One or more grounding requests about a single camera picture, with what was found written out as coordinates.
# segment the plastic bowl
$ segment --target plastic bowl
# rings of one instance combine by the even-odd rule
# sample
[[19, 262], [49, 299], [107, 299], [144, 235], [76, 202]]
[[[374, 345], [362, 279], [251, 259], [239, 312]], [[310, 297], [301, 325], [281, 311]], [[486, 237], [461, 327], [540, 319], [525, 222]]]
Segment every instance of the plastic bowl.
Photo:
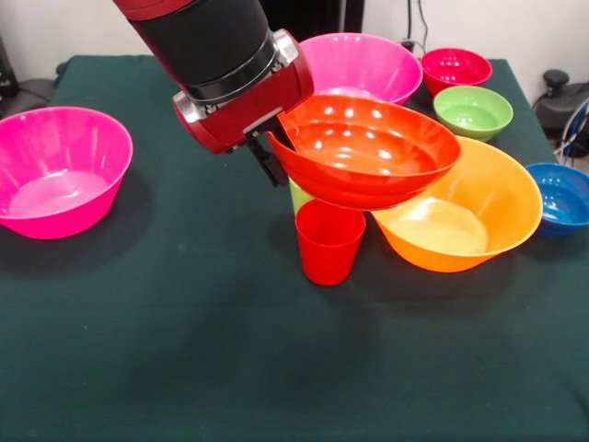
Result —
[[301, 207], [311, 201], [313, 197], [301, 189], [292, 178], [288, 179], [288, 185], [291, 191], [291, 201], [293, 202], [293, 212], [296, 215]]
[[538, 235], [559, 238], [589, 226], [589, 175], [554, 163], [531, 164], [527, 170], [544, 203]]
[[316, 95], [281, 114], [296, 152], [269, 135], [288, 175], [327, 203], [359, 210], [399, 204], [460, 156], [442, 124], [395, 104]]
[[433, 100], [438, 120], [457, 135], [489, 141], [514, 118], [509, 101], [497, 92], [476, 86], [455, 86]]
[[451, 86], [480, 86], [493, 73], [486, 58], [458, 48], [429, 51], [422, 58], [422, 67], [425, 84], [432, 95]]
[[435, 272], [460, 272], [511, 250], [536, 231], [542, 196], [516, 160], [458, 137], [462, 156], [415, 200], [373, 212], [405, 260]]
[[109, 210], [133, 155], [122, 124], [57, 107], [0, 121], [0, 225], [30, 238], [80, 233]]
[[357, 33], [325, 34], [301, 43], [316, 93], [403, 104], [420, 86], [422, 66], [401, 45]]

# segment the white wall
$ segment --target white wall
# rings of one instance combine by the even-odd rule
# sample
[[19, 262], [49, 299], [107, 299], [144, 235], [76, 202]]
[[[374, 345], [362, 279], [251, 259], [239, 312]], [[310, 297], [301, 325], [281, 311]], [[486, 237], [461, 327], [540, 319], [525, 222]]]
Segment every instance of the white wall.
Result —
[[[589, 0], [422, 3], [429, 49], [459, 46], [507, 58], [529, 99], [544, 90], [541, 76], [551, 67], [589, 80]], [[414, 38], [422, 35], [417, 12]], [[364, 31], [399, 41], [406, 13], [406, 0], [366, 0]], [[0, 32], [20, 79], [54, 76], [55, 66], [77, 53], [149, 53], [112, 0], [0, 0]]]
[[[413, 35], [423, 27], [416, 0]], [[366, 0], [364, 32], [399, 41], [407, 34], [406, 0]], [[550, 68], [589, 80], [589, 0], [422, 0], [427, 48], [456, 46], [506, 58], [528, 99], [544, 90]]]
[[150, 53], [112, 0], [0, 0], [0, 33], [21, 80], [74, 54]]

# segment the red cup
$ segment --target red cup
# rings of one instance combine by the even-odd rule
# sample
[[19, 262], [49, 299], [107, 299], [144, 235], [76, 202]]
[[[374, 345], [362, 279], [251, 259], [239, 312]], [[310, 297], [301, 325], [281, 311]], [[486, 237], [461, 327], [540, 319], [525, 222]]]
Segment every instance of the red cup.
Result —
[[364, 214], [313, 200], [299, 209], [295, 223], [306, 277], [319, 285], [342, 283], [366, 228]]

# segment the magenta bowl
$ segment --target magenta bowl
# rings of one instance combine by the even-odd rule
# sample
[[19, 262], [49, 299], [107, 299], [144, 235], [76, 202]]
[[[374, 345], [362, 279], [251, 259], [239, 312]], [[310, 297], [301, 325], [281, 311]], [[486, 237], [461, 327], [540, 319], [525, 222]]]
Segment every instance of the magenta bowl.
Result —
[[420, 86], [417, 58], [401, 45], [368, 34], [336, 33], [301, 43], [316, 94], [337, 94], [403, 104]]
[[110, 209], [133, 156], [125, 127], [96, 110], [54, 107], [0, 121], [0, 225], [57, 239]]

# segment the bowl rim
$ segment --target bowl rim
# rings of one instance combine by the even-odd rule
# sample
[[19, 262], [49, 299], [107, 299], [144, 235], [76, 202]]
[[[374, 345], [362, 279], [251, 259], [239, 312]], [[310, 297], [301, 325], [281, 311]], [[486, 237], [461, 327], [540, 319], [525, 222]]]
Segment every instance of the bowl rim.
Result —
[[[586, 174], [582, 170], [570, 168], [569, 166], [565, 166], [560, 163], [550, 163], [548, 161], [543, 161], [540, 163], [530, 163], [527, 166], [525, 166], [525, 168], [530, 173], [530, 175], [532, 175], [532, 171], [530, 169], [534, 169], [537, 166], [540, 166], [540, 167], [549, 166], [549, 167], [555, 168], [555, 169], [566, 170], [567, 172], [572, 173], [573, 175], [577, 175], [579, 177], [582, 177], [584, 180], [589, 181], [589, 174]], [[544, 207], [544, 196], [543, 195], [542, 195], [542, 207]], [[583, 221], [582, 223], [564, 223], [562, 221], [546, 218], [546, 217], [544, 217], [544, 214], [542, 214], [542, 221], [544, 221], [547, 224], [551, 224], [555, 227], [577, 227], [577, 228], [579, 228], [579, 227], [589, 226], [589, 217], [587, 218], [586, 221]]]
[[[450, 257], [457, 257], [457, 258], [492, 258], [494, 256], [500, 255], [502, 253], [505, 253], [509, 250], [513, 250], [518, 248], [519, 246], [521, 246], [522, 244], [524, 244], [526, 241], [528, 241], [530, 238], [532, 238], [532, 236], [536, 233], [537, 228], [540, 226], [540, 222], [542, 221], [542, 216], [544, 213], [543, 207], [543, 200], [542, 200], [542, 193], [540, 192], [539, 187], [537, 186], [536, 180], [534, 180], [534, 178], [531, 176], [531, 174], [527, 171], [527, 169], [524, 167], [524, 165], [522, 165], [522, 163], [520, 163], [519, 161], [517, 161], [514, 157], [512, 157], [511, 155], [507, 154], [506, 152], [503, 152], [501, 149], [495, 147], [494, 145], [489, 145], [487, 143], [484, 143], [482, 141], [479, 140], [475, 140], [473, 138], [468, 138], [466, 136], [461, 136], [461, 135], [457, 135], [456, 138], [458, 139], [458, 141], [467, 141], [467, 142], [472, 142], [475, 144], [482, 144], [485, 145], [487, 148], [494, 150], [495, 152], [497, 152], [497, 154], [499, 154], [501, 157], [505, 158], [506, 160], [508, 160], [509, 162], [515, 164], [518, 168], [520, 168], [529, 178], [530, 182], [534, 184], [534, 193], [536, 194], [536, 198], [537, 201], [539, 202], [539, 208], [540, 210], [538, 210], [538, 214], [536, 216], [536, 220], [534, 221], [534, 227], [530, 229], [530, 231], [528, 233], [526, 233], [520, 240], [516, 241], [514, 244], [511, 244], [509, 247], [504, 247], [502, 249], [497, 249], [497, 250], [489, 250], [489, 251], [483, 251], [481, 253], [448, 253], [448, 252], [444, 252], [444, 251], [439, 251], [439, 250], [432, 250], [426, 247], [422, 247], [422, 246], [418, 246], [417, 244], [415, 244], [414, 242], [408, 241], [406, 239], [404, 239], [402, 236], [398, 235], [397, 233], [393, 232], [392, 230], [388, 229], [389, 232], [391, 232], [393, 235], [395, 235], [396, 237], [401, 238], [403, 241], [408, 242], [409, 244], [411, 244], [411, 246], [416, 247], [418, 249], [421, 250], [426, 250], [429, 251], [431, 253], [436, 253], [438, 255], [442, 255], [442, 256], [450, 256]], [[407, 204], [410, 203], [410, 200], [407, 201], [406, 203], [402, 203], [399, 204], [397, 207], [403, 205], [403, 204]], [[378, 219], [376, 218], [375, 212], [384, 212], [384, 211], [372, 211], [371, 215], [376, 219], [377, 224], [380, 226], [380, 222], [378, 222]]]
[[[500, 124], [492, 129], [471, 129], [469, 127], [458, 126], [458, 125], [454, 124], [453, 122], [450, 122], [448, 119], [446, 119], [446, 117], [440, 111], [438, 111], [440, 97], [442, 97], [441, 99], [443, 99], [446, 95], [451, 95], [451, 94], [457, 93], [461, 90], [473, 90], [477, 93], [486, 94], [487, 96], [498, 99], [501, 102], [501, 104], [506, 105], [506, 109], [509, 110], [509, 118], [503, 124]], [[506, 97], [504, 97], [503, 95], [501, 95], [499, 92], [495, 92], [494, 90], [489, 89], [487, 87], [483, 87], [483, 86], [460, 85], [460, 86], [447, 87], [446, 89], [441, 90], [433, 99], [433, 110], [435, 111], [435, 114], [438, 116], [438, 118], [440, 120], [447, 122], [452, 127], [459, 128], [463, 131], [468, 131], [472, 134], [491, 134], [491, 133], [497, 134], [500, 131], [502, 131], [503, 129], [505, 129], [514, 120], [514, 107], [512, 106], [512, 103], [510, 103], [509, 100]]]
[[[477, 80], [477, 81], [473, 81], [473, 82], [468, 82], [468, 83], [457, 83], [456, 81], [451, 81], [451, 80], [442, 80], [440, 78], [438, 78], [437, 76], [433, 76], [432, 74], [430, 74], [428, 67], [425, 65], [425, 63], [427, 62], [427, 59], [430, 58], [431, 54], [436, 54], [438, 52], [441, 51], [458, 51], [458, 52], [462, 52], [462, 53], [469, 53], [471, 55], [476, 56], [477, 58], [479, 58], [480, 60], [482, 60], [486, 65], [487, 65], [487, 69], [488, 69], [488, 73], [484, 76], [484, 78]], [[445, 85], [452, 85], [452, 86], [476, 86], [476, 85], [480, 85], [482, 83], [485, 83], [487, 80], [489, 80], [489, 78], [491, 78], [491, 76], [493, 75], [493, 65], [491, 64], [491, 62], [483, 57], [482, 55], [480, 55], [477, 52], [474, 51], [469, 51], [468, 49], [463, 49], [463, 48], [457, 48], [457, 47], [452, 47], [452, 46], [445, 46], [443, 48], [436, 48], [436, 49], [432, 49], [428, 52], [426, 52], [423, 57], [422, 57], [422, 68], [423, 68], [423, 72], [425, 74], [427, 74], [427, 76], [441, 82], [444, 83]]]
[[[325, 204], [325, 205], [331, 205], [334, 207], [338, 207], [339, 209], [342, 210], [346, 210], [348, 212], [354, 213], [355, 214], [360, 214], [362, 216], [362, 228], [360, 229], [360, 233], [356, 236], [353, 237], [353, 239], [343, 243], [343, 244], [338, 244], [336, 246], [330, 246], [329, 244], [319, 244], [318, 242], [314, 241], [313, 239], [311, 239], [308, 235], [306, 235], [305, 233], [303, 233], [300, 230], [300, 216], [299, 213], [301, 212], [301, 209], [303, 207], [305, 207], [306, 205], [309, 204]], [[350, 244], [353, 244], [355, 241], [357, 241], [359, 238], [362, 238], [362, 236], [364, 235], [364, 232], [366, 231], [366, 216], [364, 216], [364, 211], [363, 210], [358, 210], [358, 209], [349, 209], [347, 207], [340, 207], [338, 205], [335, 204], [330, 204], [330, 203], [326, 203], [318, 198], [313, 197], [313, 199], [311, 201], [307, 201], [306, 203], [304, 203], [303, 205], [301, 205], [301, 207], [298, 209], [298, 211], [296, 212], [296, 215], [294, 216], [294, 225], [296, 226], [296, 234], [300, 235], [301, 237], [303, 237], [304, 239], [306, 239], [309, 242], [312, 242], [314, 244], [317, 244], [325, 249], [340, 249], [340, 248], [344, 248], [346, 246], [349, 246]]]
[[133, 160], [133, 138], [131, 137], [131, 134], [130, 134], [129, 130], [119, 120], [117, 120], [116, 118], [112, 117], [111, 115], [108, 115], [107, 113], [102, 112], [100, 110], [86, 108], [86, 107], [83, 107], [83, 106], [48, 106], [48, 107], [45, 107], [45, 108], [39, 108], [39, 109], [33, 109], [33, 110], [26, 110], [24, 112], [20, 112], [20, 113], [16, 113], [14, 115], [11, 115], [8, 118], [4, 118], [3, 120], [0, 120], [0, 126], [2, 126], [6, 122], [11, 122], [12, 120], [20, 119], [20, 118], [26, 117], [28, 115], [39, 114], [39, 113], [51, 113], [51, 112], [55, 112], [55, 111], [76, 111], [76, 112], [82, 112], [82, 113], [86, 113], [86, 114], [92, 114], [92, 115], [95, 115], [95, 116], [106, 118], [110, 122], [113, 122], [115, 126], [118, 126], [119, 128], [121, 128], [122, 129], [122, 133], [124, 134], [124, 137], [126, 139], [126, 142], [128, 144], [128, 147], [129, 147], [129, 156], [127, 158], [127, 161], [124, 164], [124, 167], [122, 168], [121, 172], [116, 176], [116, 178], [114, 180], [112, 180], [111, 183], [109, 183], [109, 185], [107, 186], [106, 189], [104, 189], [101, 193], [99, 193], [98, 195], [94, 196], [92, 199], [86, 201], [85, 203], [82, 203], [82, 204], [77, 205], [75, 207], [70, 207], [69, 209], [58, 210], [58, 211], [50, 212], [48, 214], [43, 214], [43, 215], [35, 215], [35, 216], [11, 216], [11, 215], [2, 215], [2, 214], [0, 214], [0, 220], [9, 220], [9, 221], [24, 221], [24, 220], [27, 220], [28, 221], [28, 220], [42, 219], [42, 218], [46, 218], [46, 217], [49, 217], [49, 216], [55, 216], [55, 215], [60, 215], [60, 214], [64, 214], [64, 213], [67, 213], [67, 212], [71, 212], [72, 210], [75, 210], [78, 207], [82, 207], [85, 204], [88, 204], [88, 203], [90, 203], [92, 201], [95, 201], [99, 196], [104, 195], [105, 193], [107, 193], [110, 189], [112, 189], [124, 177], [125, 173], [127, 173], [127, 170], [129, 169], [129, 166], [131, 166], [131, 161]]
[[[393, 103], [393, 102], [390, 102], [390, 101], [374, 100], [374, 99], [368, 99], [368, 98], [364, 98], [364, 97], [349, 97], [349, 96], [345, 96], [345, 95], [333, 95], [333, 96], [314, 95], [314, 96], [310, 97], [308, 100], [312, 100], [312, 99], [323, 99], [322, 97], [329, 97], [329, 99], [334, 99], [334, 100], [337, 100], [337, 101], [344, 101], [344, 100], [357, 101], [357, 100], [360, 100], [360, 101], [370, 102], [373, 105], [374, 104], [378, 104], [379, 106], [384, 106], [384, 107], [395, 107], [395, 108], [399, 108], [402, 111], [406, 111], [408, 113], [416, 114], [420, 118], [424, 118], [426, 120], [431, 120], [432, 123], [439, 125], [440, 126], [440, 129], [442, 131], [444, 131], [447, 134], [449, 134], [452, 138], [456, 138], [456, 135], [454, 135], [450, 129], [448, 129], [447, 127], [445, 127], [443, 124], [439, 123], [435, 118], [432, 118], [429, 115], [425, 115], [424, 113], [417, 112], [416, 110], [406, 108], [405, 106], [401, 106], [400, 104], [396, 104], [396, 103]], [[273, 136], [272, 134], [268, 134], [268, 136], [271, 136], [274, 139], [274, 141], [276, 141], [277, 143], [280, 143], [280, 141], [278, 141], [276, 139], [276, 137]], [[424, 176], [428, 176], [428, 175], [435, 175], [435, 174], [438, 174], [438, 173], [446, 172], [449, 169], [453, 168], [454, 165], [457, 163], [457, 161], [460, 159], [460, 156], [462, 154], [462, 147], [460, 146], [460, 143], [459, 142], [457, 142], [457, 144], [458, 144], [458, 150], [457, 150], [456, 158], [454, 158], [454, 160], [450, 164], [448, 164], [447, 166], [445, 166], [443, 168], [438, 168], [438, 169], [434, 169], [434, 170], [427, 170], [427, 171], [420, 172], [420, 173], [395, 174], [395, 175], [386, 175], [386, 176], [385, 175], [376, 175], [374, 173], [359, 172], [357, 170], [348, 170], [348, 169], [346, 169], [345, 171], [348, 172], [348, 173], [351, 173], [352, 175], [353, 174], [359, 174], [359, 175], [363, 175], [363, 176], [367, 176], [367, 177], [387, 177], [387, 178], [411, 178], [411, 177], [424, 177]], [[299, 151], [296, 148], [295, 143], [293, 143], [293, 146], [294, 146], [294, 152], [296, 152], [296, 154], [298, 154], [299, 156], [301, 156], [304, 159], [307, 159], [309, 161], [317, 162], [317, 161], [313, 161], [311, 158], [306, 157], [305, 155], [303, 155], [303, 152], [302, 151]], [[325, 163], [318, 163], [318, 164], [320, 164], [321, 167], [325, 167], [325, 168], [337, 170], [338, 172], [344, 171], [344, 169], [336, 168], [336, 167], [331, 166], [329, 164], [325, 164]]]
[[402, 49], [409, 56], [408, 59], [411, 59], [411, 62], [417, 67], [417, 70], [419, 71], [419, 78], [418, 78], [418, 80], [416, 80], [415, 85], [410, 87], [410, 91], [408, 93], [401, 95], [394, 100], [382, 100], [382, 99], [377, 99], [377, 100], [381, 100], [381, 101], [389, 102], [389, 103], [393, 103], [393, 104], [395, 104], [397, 102], [403, 102], [403, 101], [406, 101], [411, 95], [413, 95], [415, 93], [415, 91], [417, 89], [419, 89], [419, 87], [422, 85], [424, 68], [423, 68], [423, 65], [420, 62], [420, 60], [413, 54], [413, 52], [411, 52], [409, 49], [404, 48], [403, 45], [397, 43], [396, 41], [392, 41], [392, 40], [386, 39], [384, 37], [380, 37], [375, 34], [370, 34], [370, 33], [365, 33], [365, 32], [331, 32], [328, 34], [321, 34], [321, 35], [316, 35], [314, 37], [310, 37], [306, 40], [301, 41], [299, 43], [299, 45], [301, 46], [301, 49], [303, 50], [303, 52], [305, 52], [305, 46], [307, 44], [311, 44], [314, 41], [328, 41], [328, 40], [332, 40], [334, 37], [351, 37], [351, 36], [358, 37], [361, 40], [381, 41], [381, 42], [391, 44], [392, 46], [396, 46], [397, 48]]

